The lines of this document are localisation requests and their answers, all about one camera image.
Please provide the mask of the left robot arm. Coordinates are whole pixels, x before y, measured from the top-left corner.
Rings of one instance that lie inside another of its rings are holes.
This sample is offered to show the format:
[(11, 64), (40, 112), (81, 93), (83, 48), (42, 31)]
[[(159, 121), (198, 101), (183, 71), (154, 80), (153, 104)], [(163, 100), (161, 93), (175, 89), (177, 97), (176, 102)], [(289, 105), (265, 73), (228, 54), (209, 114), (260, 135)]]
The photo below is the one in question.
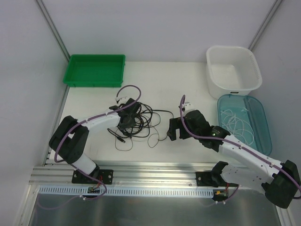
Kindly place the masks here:
[(52, 135), (48, 145), (66, 163), (73, 166), (88, 183), (99, 179), (99, 167), (85, 153), (88, 138), (102, 130), (135, 124), (135, 113), (140, 105), (129, 98), (124, 104), (109, 107), (106, 112), (85, 120), (66, 116)]

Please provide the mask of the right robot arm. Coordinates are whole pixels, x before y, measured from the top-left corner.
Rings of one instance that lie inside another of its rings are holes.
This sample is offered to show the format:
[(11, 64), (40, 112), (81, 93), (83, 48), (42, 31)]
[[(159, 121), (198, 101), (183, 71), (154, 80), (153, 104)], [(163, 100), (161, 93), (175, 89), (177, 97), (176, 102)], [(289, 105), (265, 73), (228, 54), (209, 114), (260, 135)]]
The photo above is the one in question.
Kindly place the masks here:
[(172, 141), (177, 139), (176, 130), (180, 131), (180, 139), (192, 137), (204, 147), (227, 155), (244, 166), (239, 169), (219, 161), (210, 171), (197, 174), (199, 183), (212, 187), (236, 184), (251, 188), (283, 209), (288, 208), (292, 200), (300, 198), (296, 193), (301, 190), (301, 179), (294, 162), (281, 162), (250, 148), (222, 127), (210, 125), (196, 109), (187, 113), (182, 110), (180, 117), (169, 120), (166, 134)]

